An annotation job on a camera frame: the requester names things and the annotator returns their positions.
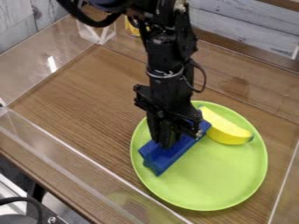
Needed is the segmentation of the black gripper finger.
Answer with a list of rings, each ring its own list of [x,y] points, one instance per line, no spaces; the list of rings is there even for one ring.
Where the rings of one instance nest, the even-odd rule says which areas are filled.
[[[161,124],[161,146],[169,148],[183,134],[183,124],[180,122],[162,121]]]
[[[161,120],[152,113],[146,113],[146,124],[150,138],[160,144],[162,142]]]

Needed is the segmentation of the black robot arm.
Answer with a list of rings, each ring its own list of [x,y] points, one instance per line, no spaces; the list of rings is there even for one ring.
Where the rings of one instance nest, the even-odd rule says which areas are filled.
[[[189,5],[185,0],[88,0],[106,13],[92,19],[70,0],[57,0],[65,11],[85,25],[109,26],[126,16],[136,27],[146,53],[145,73],[149,84],[133,87],[134,105],[145,111],[152,140],[169,148],[181,135],[199,137],[201,113],[192,106],[192,60],[197,51],[197,37],[192,30]]]

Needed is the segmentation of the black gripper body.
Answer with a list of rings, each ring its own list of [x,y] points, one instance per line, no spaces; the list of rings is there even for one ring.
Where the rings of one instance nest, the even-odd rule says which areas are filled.
[[[146,69],[149,85],[134,85],[134,105],[152,113],[162,121],[181,123],[181,133],[197,138],[201,134],[201,113],[192,106],[193,69],[180,68],[176,71]]]

